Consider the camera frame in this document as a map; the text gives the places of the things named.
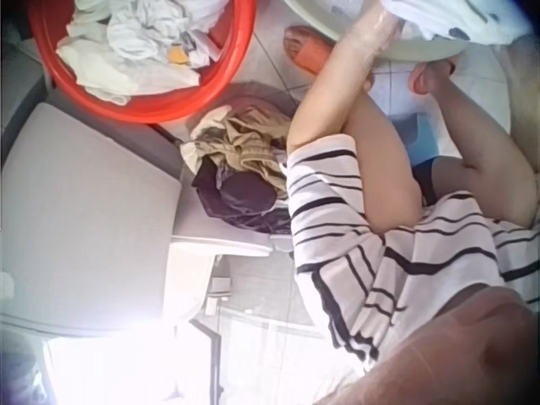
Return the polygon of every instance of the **orange sandal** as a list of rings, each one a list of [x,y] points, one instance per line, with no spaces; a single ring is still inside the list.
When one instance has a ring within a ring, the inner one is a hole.
[[[456,71],[456,64],[459,59],[460,54],[455,55],[453,57],[449,57],[447,59],[444,59],[445,62],[450,63],[450,76],[454,74]],[[425,69],[427,68],[429,62],[422,62],[416,65],[411,75],[408,77],[408,89],[415,93],[416,95],[427,95],[427,91],[420,91],[418,90],[418,80],[424,74]]]
[[[303,42],[299,42],[300,50],[295,55],[288,48],[288,41],[295,41],[294,38],[289,38],[287,33],[283,38],[283,48],[285,53],[293,63],[298,66],[300,69],[305,70],[311,74],[317,75],[324,64],[326,63],[328,57],[332,53],[332,45],[330,45],[318,32],[309,28],[309,27],[290,27],[288,30],[307,37]]]

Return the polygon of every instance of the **pile of clothes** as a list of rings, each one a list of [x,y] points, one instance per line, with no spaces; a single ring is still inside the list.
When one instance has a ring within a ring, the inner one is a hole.
[[[199,85],[221,50],[207,33],[229,0],[75,0],[58,56],[89,93],[118,105]]]
[[[209,217],[245,230],[290,235],[284,162],[290,119],[273,105],[238,99],[210,111],[181,145]]]

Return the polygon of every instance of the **laundry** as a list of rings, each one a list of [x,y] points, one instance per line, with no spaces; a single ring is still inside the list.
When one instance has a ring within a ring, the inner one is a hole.
[[[289,126],[290,119],[276,109],[220,107],[202,119],[191,143],[181,145],[182,157],[194,173],[202,158],[210,157],[218,167],[218,188],[234,171],[253,171],[276,189],[278,198],[286,199],[286,178],[278,151],[285,150]]]
[[[117,105],[198,86],[194,69],[221,58],[205,32],[228,1],[76,0],[57,54],[79,85]]]
[[[508,0],[381,0],[397,17],[415,23],[424,38],[440,35],[482,45],[509,45],[532,32],[521,10]]]
[[[218,166],[207,156],[193,180],[193,187],[209,217],[244,230],[269,235],[290,235],[287,208],[275,208],[277,193],[257,173],[235,172],[218,189]]]
[[[78,23],[97,23],[111,16],[109,1],[105,0],[75,0],[73,20]]]
[[[77,84],[120,105],[132,95],[154,95],[199,84],[199,73],[189,67],[153,60],[126,63],[107,43],[83,37],[66,39],[57,54],[75,72]]]
[[[228,0],[192,2],[182,0],[113,0],[107,36],[115,52],[133,61],[152,58],[167,62],[172,46],[195,51],[193,31],[208,32],[218,21]],[[197,65],[201,64],[197,53]]]

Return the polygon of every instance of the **orange slipper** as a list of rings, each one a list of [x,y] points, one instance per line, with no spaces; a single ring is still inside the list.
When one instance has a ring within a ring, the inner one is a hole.
[[[459,54],[453,57],[444,59],[445,62],[450,63],[450,76],[456,71],[456,64],[459,59]],[[428,92],[419,89],[419,78],[424,74],[425,69],[427,68],[429,62],[422,62],[416,65],[414,70],[411,72],[411,75],[408,77],[408,89],[415,93],[416,95],[427,95]]]
[[[333,46],[309,27],[290,27],[285,30],[283,48],[296,66],[317,75],[332,53]]]

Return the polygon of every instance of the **red plastic basin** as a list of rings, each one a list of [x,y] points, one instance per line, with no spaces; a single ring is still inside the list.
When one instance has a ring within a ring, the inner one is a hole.
[[[57,43],[67,35],[73,15],[73,0],[32,0],[30,25],[41,58],[55,83],[89,111],[124,122],[173,121],[200,111],[218,97],[235,75],[249,46],[255,21],[256,0],[230,0],[219,22],[210,32],[225,46],[219,62],[200,69],[201,84],[191,89],[132,97],[124,106],[96,99],[76,83],[73,71],[57,55]]]

